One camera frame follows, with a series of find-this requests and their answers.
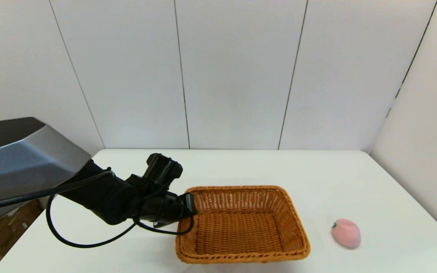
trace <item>wicker basket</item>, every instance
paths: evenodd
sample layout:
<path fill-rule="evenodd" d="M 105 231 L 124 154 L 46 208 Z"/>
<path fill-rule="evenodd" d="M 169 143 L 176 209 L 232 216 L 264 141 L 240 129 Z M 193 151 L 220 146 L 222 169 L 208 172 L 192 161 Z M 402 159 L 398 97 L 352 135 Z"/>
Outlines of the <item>wicker basket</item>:
<path fill-rule="evenodd" d="M 195 187 L 195 226 L 176 237 L 185 263 L 250 263 L 304 259 L 310 244 L 293 202 L 280 187 Z M 189 227 L 180 221 L 178 231 Z"/>

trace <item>panel seam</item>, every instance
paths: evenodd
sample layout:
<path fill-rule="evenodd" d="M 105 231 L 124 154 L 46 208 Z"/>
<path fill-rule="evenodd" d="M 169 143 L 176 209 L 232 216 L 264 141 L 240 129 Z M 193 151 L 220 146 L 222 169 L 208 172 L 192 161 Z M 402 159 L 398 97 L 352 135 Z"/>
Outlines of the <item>panel seam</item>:
<path fill-rule="evenodd" d="M 300 38 L 298 41 L 298 48 L 296 50 L 296 58 L 294 59 L 293 74 L 291 76 L 291 83 L 289 85 L 288 99 L 286 100 L 286 109 L 284 110 L 283 126 L 281 126 L 281 134 L 279 135 L 278 150 L 279 150 L 279 147 L 281 147 L 281 139 L 283 138 L 284 124 L 286 121 L 286 113 L 288 112 L 289 97 L 291 95 L 291 88 L 293 86 L 294 71 L 296 69 L 296 62 L 298 61 L 298 54 L 300 52 L 301 38 L 303 37 L 303 28 L 305 27 L 305 19 L 307 17 L 308 2 L 309 2 L 309 0 L 307 0 L 307 4 L 305 5 L 305 14 L 303 15 L 303 23 L 301 24 Z"/>
<path fill-rule="evenodd" d="M 432 12 L 431 12 L 431 15 L 429 17 L 428 23 L 426 24 L 426 28 L 424 29 L 423 36 L 421 36 L 421 40 L 419 41 L 418 48 L 416 48 L 416 52 L 414 52 L 414 56 L 412 57 L 411 63 L 409 64 L 409 67 L 407 68 L 406 74 L 404 75 L 404 79 L 402 80 L 401 86 L 399 86 L 399 90 L 397 90 L 397 94 L 394 97 L 394 99 L 397 99 L 397 96 L 399 95 L 399 92 L 401 91 L 402 85 L 404 84 L 404 81 L 406 80 L 407 75 L 409 74 L 409 70 L 411 69 L 412 63 L 414 63 L 414 59 L 416 59 L 416 55 L 418 54 L 418 50 L 419 50 L 419 47 L 421 46 L 421 43 L 423 42 L 424 35 L 426 34 L 426 31 L 428 30 L 428 26 L 429 26 L 429 23 L 431 22 L 432 14 L 434 14 L 434 10 L 436 9 L 436 5 L 437 5 L 437 0 L 434 3 L 434 7 L 432 7 Z"/>
<path fill-rule="evenodd" d="M 92 117 L 92 121 L 94 121 L 94 125 L 95 125 L 95 127 L 96 127 L 97 134 L 99 135 L 99 138 L 101 139 L 102 146 L 103 146 L 104 149 L 105 149 L 104 140 L 102 140 L 101 132 L 99 132 L 99 128 L 98 128 L 98 126 L 97 126 L 97 123 L 96 123 L 96 120 L 95 120 L 95 118 L 94 118 L 94 115 L 92 114 L 92 110 L 90 109 L 89 102 L 87 101 L 87 97 L 85 96 L 85 93 L 83 92 L 82 85 L 80 84 L 80 80 L 79 80 L 79 77 L 78 77 L 78 75 L 77 75 L 77 71 L 75 71 L 75 67 L 74 67 L 74 65 L 73 65 L 72 58 L 70 57 L 70 53 L 68 53 L 68 49 L 67 49 L 67 46 L 66 46 L 66 43 L 65 43 L 64 37 L 63 37 L 63 35 L 62 35 L 62 31 L 60 30 L 60 26 L 59 26 L 59 24 L 58 24 L 58 20 L 57 20 L 57 17 L 56 17 L 56 15 L 55 15 L 55 11 L 53 10 L 52 1 L 51 1 L 51 0 L 48 0 L 48 2 L 50 3 L 50 7 L 52 8 L 53 17 L 55 18 L 55 22 L 56 22 L 56 24 L 57 24 L 58 32 L 60 33 L 60 37 L 62 38 L 62 42 L 63 42 L 63 44 L 64 44 L 65 51 L 66 51 L 67 56 L 68 56 L 68 60 L 70 61 L 70 64 L 71 64 L 72 69 L 73 69 L 73 73 L 75 74 L 75 78 L 77 79 L 77 82 L 79 83 L 79 87 L 80 87 L 80 91 L 82 92 L 83 99 L 85 100 L 85 104 L 87 104 L 87 108 L 89 109 L 89 113 L 90 113 L 90 116 Z"/>
<path fill-rule="evenodd" d="M 182 73 L 183 104 L 185 107 L 185 122 L 187 123 L 187 137 L 188 137 L 189 149 L 190 149 L 190 132 L 189 132 L 189 127 L 188 127 L 187 100 L 185 99 L 185 83 L 183 80 L 182 51 L 180 48 L 180 35 L 178 33 L 178 15 L 176 13 L 176 0 L 173 0 L 173 4 L 175 5 L 176 37 L 178 40 L 178 55 L 180 56 L 180 71 Z"/>

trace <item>white table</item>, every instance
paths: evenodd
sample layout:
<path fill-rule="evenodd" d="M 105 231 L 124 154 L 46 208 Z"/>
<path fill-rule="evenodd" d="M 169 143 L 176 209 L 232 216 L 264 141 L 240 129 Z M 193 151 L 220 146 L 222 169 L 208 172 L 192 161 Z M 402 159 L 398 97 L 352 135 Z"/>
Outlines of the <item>white table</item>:
<path fill-rule="evenodd" d="M 141 175 L 152 152 L 180 162 L 184 172 L 170 190 L 198 185 L 279 185 L 288 191 L 311 242 L 305 260 L 267 264 L 190 265 L 175 254 L 175 236 L 135 227 L 111 244 L 77 249 L 56 240 L 44 214 L 0 263 L 12 272 L 437 272 L 437 223 L 373 159 L 357 151 L 103 150 L 94 160 L 126 179 Z M 131 225 L 106 225 L 63 197 L 52 206 L 57 230 L 78 243 L 106 240 Z M 355 221 L 362 234 L 346 250 L 330 234 L 338 218 Z M 176 230 L 176 224 L 168 227 Z"/>

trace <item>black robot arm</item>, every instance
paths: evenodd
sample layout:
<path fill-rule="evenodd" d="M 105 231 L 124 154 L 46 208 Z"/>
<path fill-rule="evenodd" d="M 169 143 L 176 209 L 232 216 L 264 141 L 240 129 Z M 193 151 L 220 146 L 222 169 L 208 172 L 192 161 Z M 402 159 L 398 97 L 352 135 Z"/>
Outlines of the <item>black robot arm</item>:
<path fill-rule="evenodd" d="M 182 174 L 182 166 L 162 154 L 151 154 L 148 168 L 142 177 L 132 174 L 122 180 L 105 175 L 75 190 L 61 193 L 90 209 L 106 223 L 115 225 L 128 218 L 151 221 L 154 228 L 180 221 L 196 214 L 193 195 L 168 192 L 171 182 Z M 92 160 L 62 185 L 95 176 L 106 170 Z"/>

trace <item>black cable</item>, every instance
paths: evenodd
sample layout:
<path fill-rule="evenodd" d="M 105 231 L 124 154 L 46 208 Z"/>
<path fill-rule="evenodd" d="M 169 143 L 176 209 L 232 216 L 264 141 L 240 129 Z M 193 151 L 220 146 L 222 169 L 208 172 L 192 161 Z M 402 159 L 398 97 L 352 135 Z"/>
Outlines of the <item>black cable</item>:
<path fill-rule="evenodd" d="M 65 238 L 63 238 L 55 229 L 55 227 L 53 226 L 53 222 L 52 222 L 52 216 L 50 214 L 50 208 L 52 207 L 52 201 L 53 198 L 55 197 L 55 195 L 51 195 L 50 198 L 48 199 L 47 202 L 47 211 L 46 211 L 46 216 L 47 216 L 47 224 L 48 227 L 50 228 L 50 231 L 52 232 L 52 234 L 62 243 L 72 246 L 72 247 L 78 247 L 78 248 L 92 248 L 92 247 L 98 247 L 98 246 L 102 246 L 104 244 L 108 244 L 110 242 L 114 242 L 115 240 L 121 238 L 123 235 L 125 235 L 126 233 L 128 233 L 132 228 L 134 228 L 136 226 L 136 224 L 132 224 L 129 228 L 127 228 L 127 230 L 124 230 L 121 234 L 117 235 L 116 237 L 113 237 L 109 240 L 100 242 L 100 243 L 95 243 L 95 244 L 77 244 L 74 242 L 70 242 L 68 240 L 66 240 Z"/>
<path fill-rule="evenodd" d="M 134 221 L 134 223 L 137 226 L 139 226 L 140 228 L 144 228 L 145 230 L 149 230 L 149 231 L 156 232 L 156 233 L 170 234 L 170 235 L 184 235 L 184 234 L 187 234 L 188 232 L 190 232 L 191 229 L 193 228 L 193 225 L 195 224 L 194 219 L 193 219 L 193 214 L 191 213 L 191 211 L 186 206 L 184 206 L 184 209 L 185 209 L 185 211 L 187 211 L 187 214 L 190 216 L 190 225 L 187 228 L 187 230 L 182 231 L 182 232 L 173 232 L 173 231 L 166 231 L 166 230 L 153 228 L 153 227 L 150 227 L 150 226 L 147 226 L 147 225 L 141 223 L 141 221 L 139 221 L 139 218 L 137 218 L 137 217 L 133 218 L 132 220 Z"/>
<path fill-rule="evenodd" d="M 90 183 L 98 178 L 101 178 L 104 175 L 108 175 L 108 174 L 114 174 L 114 172 L 111 170 L 107 170 L 107 171 L 103 171 L 102 173 L 91 176 L 89 178 L 85 178 L 85 179 L 82 179 L 82 180 L 79 180 L 79 181 L 76 181 L 76 182 L 73 182 L 70 184 L 60 185 L 60 186 L 55 187 L 55 188 L 49 188 L 48 190 L 40 190 L 37 192 L 27 193 L 27 194 L 19 195 L 16 197 L 1 199 L 0 200 L 0 207 L 9 206 L 12 204 L 18 204 L 18 203 L 26 202 L 26 201 L 31 201 L 34 199 L 38 199 L 38 198 L 49 196 L 49 195 L 59 194 L 59 193 L 66 192 L 69 190 L 74 190 L 75 188 L 82 187 L 83 185 L 86 185 L 86 184 L 88 184 L 88 183 Z"/>

